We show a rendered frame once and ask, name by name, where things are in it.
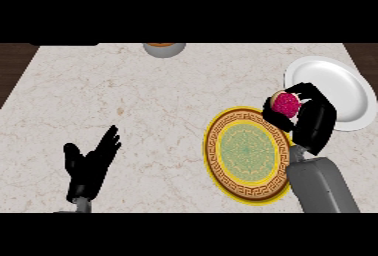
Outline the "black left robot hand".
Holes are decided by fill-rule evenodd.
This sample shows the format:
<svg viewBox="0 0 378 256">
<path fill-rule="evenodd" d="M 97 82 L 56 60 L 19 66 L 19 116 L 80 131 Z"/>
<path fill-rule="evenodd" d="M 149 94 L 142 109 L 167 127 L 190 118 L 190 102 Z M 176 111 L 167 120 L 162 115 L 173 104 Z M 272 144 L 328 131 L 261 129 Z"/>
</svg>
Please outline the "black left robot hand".
<svg viewBox="0 0 378 256">
<path fill-rule="evenodd" d="M 118 128 L 112 125 L 99 141 L 96 149 L 83 155 L 74 143 L 63 145 L 65 170 L 71 181 L 66 200 L 74 202 L 80 197 L 92 201 L 99 194 L 108 168 L 121 147 Z"/>
</svg>

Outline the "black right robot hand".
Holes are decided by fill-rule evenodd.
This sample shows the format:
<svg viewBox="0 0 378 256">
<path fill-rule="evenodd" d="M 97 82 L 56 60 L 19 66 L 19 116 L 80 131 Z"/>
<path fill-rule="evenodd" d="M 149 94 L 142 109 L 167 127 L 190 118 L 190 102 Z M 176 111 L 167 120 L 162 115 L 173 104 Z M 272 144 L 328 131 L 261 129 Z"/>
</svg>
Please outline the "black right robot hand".
<svg viewBox="0 0 378 256">
<path fill-rule="evenodd" d="M 291 132 L 292 142 L 304 147 L 312 155 L 317 155 L 332 135 L 337 121 L 335 107 L 312 83 L 298 83 L 285 92 L 295 93 L 301 100 L 307 100 L 300 107 L 297 123 L 272 110 L 270 98 L 263 105 L 263 119 L 281 130 Z"/>
</svg>

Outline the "pink frosted cupcake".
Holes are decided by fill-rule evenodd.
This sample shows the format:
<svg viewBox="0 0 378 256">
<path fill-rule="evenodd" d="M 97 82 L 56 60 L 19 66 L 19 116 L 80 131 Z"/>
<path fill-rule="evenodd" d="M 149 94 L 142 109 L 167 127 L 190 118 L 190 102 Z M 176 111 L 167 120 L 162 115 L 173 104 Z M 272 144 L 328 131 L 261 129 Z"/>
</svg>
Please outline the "pink frosted cupcake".
<svg viewBox="0 0 378 256">
<path fill-rule="evenodd" d="M 278 91 L 270 98 L 270 108 L 275 112 L 292 118 L 300 110 L 301 101 L 295 93 Z"/>
</svg>

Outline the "white plate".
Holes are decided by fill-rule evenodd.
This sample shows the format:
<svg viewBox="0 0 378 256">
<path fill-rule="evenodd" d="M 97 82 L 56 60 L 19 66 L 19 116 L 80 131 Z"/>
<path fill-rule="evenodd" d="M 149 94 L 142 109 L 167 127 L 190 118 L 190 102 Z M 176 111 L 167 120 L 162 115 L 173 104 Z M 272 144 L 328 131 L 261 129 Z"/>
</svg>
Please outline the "white plate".
<svg viewBox="0 0 378 256">
<path fill-rule="evenodd" d="M 377 95 L 356 69 L 328 57 L 301 57 L 286 68 L 283 87 L 300 82 L 312 83 L 332 103 L 338 131 L 356 131 L 372 124 L 378 111 Z"/>
</svg>

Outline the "yellow patterned plate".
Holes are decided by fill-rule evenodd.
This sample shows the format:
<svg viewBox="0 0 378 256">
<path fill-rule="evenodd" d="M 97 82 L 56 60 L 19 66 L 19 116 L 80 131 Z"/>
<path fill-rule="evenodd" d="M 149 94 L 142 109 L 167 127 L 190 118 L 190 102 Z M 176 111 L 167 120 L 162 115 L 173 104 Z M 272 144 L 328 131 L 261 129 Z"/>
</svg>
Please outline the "yellow patterned plate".
<svg viewBox="0 0 378 256">
<path fill-rule="evenodd" d="M 289 134 L 264 121 L 261 110 L 233 107 L 213 118 L 202 140 L 214 184 L 238 202 L 261 206 L 289 190 Z"/>
</svg>

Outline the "grey bowl with orange contents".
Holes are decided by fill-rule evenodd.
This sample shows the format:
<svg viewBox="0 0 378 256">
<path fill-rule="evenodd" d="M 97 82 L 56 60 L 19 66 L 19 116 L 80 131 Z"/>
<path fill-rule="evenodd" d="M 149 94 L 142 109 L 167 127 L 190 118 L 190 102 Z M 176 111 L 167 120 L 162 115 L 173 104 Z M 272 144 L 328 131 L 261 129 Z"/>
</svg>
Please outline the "grey bowl with orange contents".
<svg viewBox="0 0 378 256">
<path fill-rule="evenodd" d="M 185 49 L 185 43 L 145 43 L 143 48 L 148 54 L 156 58 L 171 58 Z"/>
</svg>

